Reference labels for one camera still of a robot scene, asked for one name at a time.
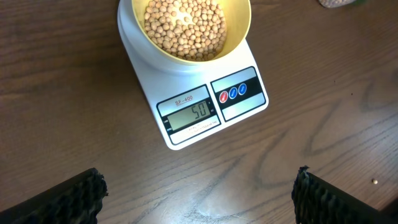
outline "scale label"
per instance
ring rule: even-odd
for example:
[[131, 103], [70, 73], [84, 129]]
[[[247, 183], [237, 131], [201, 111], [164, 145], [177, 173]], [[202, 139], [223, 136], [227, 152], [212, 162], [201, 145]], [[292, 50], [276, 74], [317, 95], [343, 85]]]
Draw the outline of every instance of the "scale label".
[[175, 134], [170, 135], [170, 138], [174, 144], [178, 144], [188, 138], [194, 137], [204, 131], [207, 131], [220, 124], [217, 115], [214, 115], [204, 121], [187, 127]]
[[165, 116], [209, 97], [210, 95], [207, 92], [206, 86], [202, 86], [162, 102], [157, 108], [159, 109], [160, 115]]

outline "wooden table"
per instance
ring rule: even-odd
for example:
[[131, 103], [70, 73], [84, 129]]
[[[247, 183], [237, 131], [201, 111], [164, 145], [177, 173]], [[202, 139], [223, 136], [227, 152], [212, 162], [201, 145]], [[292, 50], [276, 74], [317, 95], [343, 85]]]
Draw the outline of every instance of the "wooden table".
[[117, 6], [0, 2], [0, 210], [90, 167], [108, 183], [100, 223], [293, 223], [305, 164], [376, 209], [398, 197], [396, 1], [252, 0], [270, 105], [182, 151], [160, 135]]

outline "digital scale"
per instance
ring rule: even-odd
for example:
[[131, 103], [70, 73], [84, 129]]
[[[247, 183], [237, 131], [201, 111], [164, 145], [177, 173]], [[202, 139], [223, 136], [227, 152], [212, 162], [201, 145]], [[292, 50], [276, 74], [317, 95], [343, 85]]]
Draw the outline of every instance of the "digital scale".
[[121, 39], [167, 146], [180, 150], [267, 108], [248, 43], [204, 65], [163, 57], [139, 28], [131, 0], [118, 10]]

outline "scale buttons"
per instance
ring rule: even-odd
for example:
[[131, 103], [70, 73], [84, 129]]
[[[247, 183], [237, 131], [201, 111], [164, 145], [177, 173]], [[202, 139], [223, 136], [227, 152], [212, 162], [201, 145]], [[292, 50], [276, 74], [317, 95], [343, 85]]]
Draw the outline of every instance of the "scale buttons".
[[236, 87], [232, 87], [229, 91], [229, 98], [231, 100], [235, 99], [236, 96], [238, 95], [238, 89]]
[[246, 90], [248, 90], [248, 86], [246, 86], [246, 84], [242, 83], [239, 86], [239, 95], [243, 95], [246, 93]]
[[220, 94], [220, 103], [225, 103], [226, 100], [228, 100], [228, 92], [227, 91], [223, 91]]

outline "blue button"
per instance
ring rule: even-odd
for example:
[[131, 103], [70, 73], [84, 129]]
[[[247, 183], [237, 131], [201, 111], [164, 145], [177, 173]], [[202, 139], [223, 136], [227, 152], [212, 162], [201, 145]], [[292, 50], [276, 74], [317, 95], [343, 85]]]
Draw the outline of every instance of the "blue button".
[[237, 95], [238, 95], [238, 89], [236, 87], [232, 87], [232, 89], [230, 89], [229, 91], [229, 98], [233, 100], [236, 98]]
[[242, 83], [239, 86], [239, 95], [243, 95], [246, 93], [246, 90], [248, 90], [248, 86], [246, 86], [246, 84]]

